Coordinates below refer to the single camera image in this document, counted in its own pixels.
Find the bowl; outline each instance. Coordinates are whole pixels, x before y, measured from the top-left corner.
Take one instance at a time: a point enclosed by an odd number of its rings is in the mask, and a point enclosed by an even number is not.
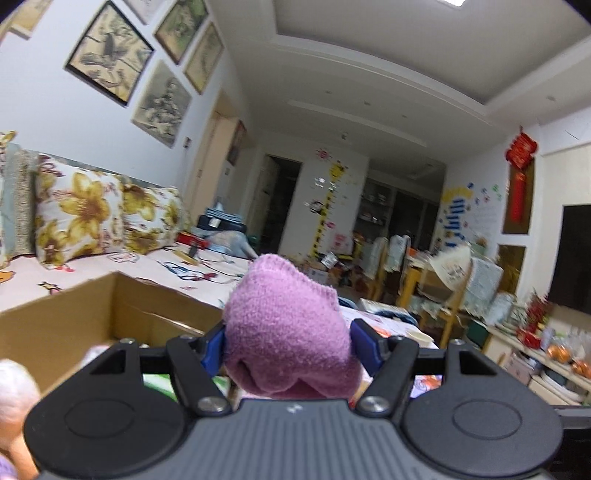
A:
[[[429,345],[433,343],[433,339],[429,337],[426,333],[419,332],[417,330],[409,330],[406,332],[407,338],[414,340],[419,344],[421,348],[427,348]]]

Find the clothes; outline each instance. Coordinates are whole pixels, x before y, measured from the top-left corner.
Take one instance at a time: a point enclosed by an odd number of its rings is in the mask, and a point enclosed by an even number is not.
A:
[[[246,258],[248,260],[258,258],[256,252],[248,244],[246,235],[242,232],[203,230],[197,227],[191,227],[191,233],[199,238],[209,240],[211,243],[209,250],[213,250],[214,252],[220,252],[238,258]]]
[[[336,291],[277,255],[256,260],[224,311],[225,366],[249,393],[351,398],[361,382]]]
[[[388,258],[384,265],[384,270],[386,272],[400,272],[409,243],[410,237],[408,235],[394,235],[390,239]]]
[[[483,317],[495,296],[503,269],[490,260],[472,258],[472,272],[466,284],[462,310],[474,317]]]
[[[388,244],[388,239],[384,236],[378,237],[373,244],[367,243],[363,248],[363,258],[361,268],[363,274],[370,280],[374,280],[378,275],[379,261],[382,257],[382,251]]]

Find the ceiling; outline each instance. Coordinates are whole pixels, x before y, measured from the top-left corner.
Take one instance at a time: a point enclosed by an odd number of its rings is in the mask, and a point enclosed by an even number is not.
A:
[[[591,33],[563,0],[275,0],[275,14],[280,35],[407,66],[479,102]]]
[[[440,189],[445,164],[591,100],[591,27],[563,0],[343,6],[212,2],[258,127],[351,148],[402,179],[434,164],[413,181]]]

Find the red hanging ornament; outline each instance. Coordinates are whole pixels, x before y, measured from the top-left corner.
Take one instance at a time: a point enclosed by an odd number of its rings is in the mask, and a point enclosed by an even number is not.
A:
[[[530,163],[534,159],[533,155],[537,151],[537,142],[533,141],[529,135],[525,134],[520,127],[519,135],[513,140],[510,149],[507,150],[505,154],[507,162],[517,169],[511,187],[511,207],[509,209],[511,221],[515,223],[520,223],[523,218],[526,181],[524,171],[530,166]]]

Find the wall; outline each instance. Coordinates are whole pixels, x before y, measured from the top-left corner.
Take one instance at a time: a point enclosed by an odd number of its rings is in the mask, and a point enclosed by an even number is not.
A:
[[[564,205],[591,203],[591,109],[583,109],[544,125],[525,129],[540,145],[536,155],[534,203],[529,235],[501,234],[503,216],[494,222],[488,254],[498,244],[527,247],[517,290],[521,302],[532,290],[548,292],[560,242]],[[504,184],[509,168],[504,152],[511,138],[476,157],[448,167],[444,191],[466,182]],[[550,324],[562,332],[591,330],[591,316],[556,307]]]
[[[311,212],[305,203],[314,200],[324,201],[328,188],[317,187],[315,179],[324,178],[330,182],[330,166],[337,160],[347,167],[347,170],[338,182],[327,221],[334,223],[334,231],[351,233],[368,171],[368,157],[349,150],[325,147],[318,142],[268,131],[263,133],[261,145],[266,154],[296,160],[303,164],[279,248],[281,255],[307,255],[310,252],[320,216]],[[317,155],[319,148],[326,148],[332,158],[321,160]],[[327,233],[320,244],[321,251],[328,248],[329,241],[330,234]]]
[[[540,127],[538,125],[532,125],[527,127],[525,131],[538,141],[540,150],[542,150],[544,139]],[[443,226],[446,217],[444,209],[448,205],[446,200],[455,197],[451,195],[454,192],[450,190],[457,188],[463,188],[464,191],[471,190],[471,196],[466,195],[466,197],[470,197],[466,201],[466,205],[470,206],[470,212],[466,212],[465,216],[462,217],[460,232],[468,241],[474,240],[476,235],[485,236],[488,240],[486,253],[492,258],[496,257],[498,245],[522,245],[526,247],[525,259],[517,289],[518,298],[525,300],[531,293],[533,270],[538,261],[536,251],[539,238],[536,232],[539,231],[543,212],[541,201],[544,197],[544,184],[542,180],[544,178],[545,162],[542,155],[536,155],[534,204],[532,207],[530,234],[504,235],[502,228],[507,202],[506,185],[509,178],[509,164],[505,160],[505,152],[511,141],[512,137],[508,137],[505,142],[494,146],[490,150],[447,167],[441,208],[433,238],[436,239],[439,237],[445,241]],[[489,198],[489,201],[485,203],[484,200],[486,197]]]
[[[29,40],[12,33],[6,36],[0,46],[0,131],[17,130],[17,142],[24,148],[182,188],[221,89],[240,113],[249,134],[255,132],[232,59],[225,51],[204,94],[199,95],[183,74],[190,55],[185,55],[181,65],[174,65],[153,36],[172,2],[165,3],[150,25],[142,25],[124,1],[115,0],[155,49],[128,107],[124,108],[63,69],[103,3],[54,0]],[[196,35],[189,53],[203,31]],[[160,59],[193,97],[173,148],[131,123],[142,91]],[[193,140],[188,151],[183,148],[185,137]]]

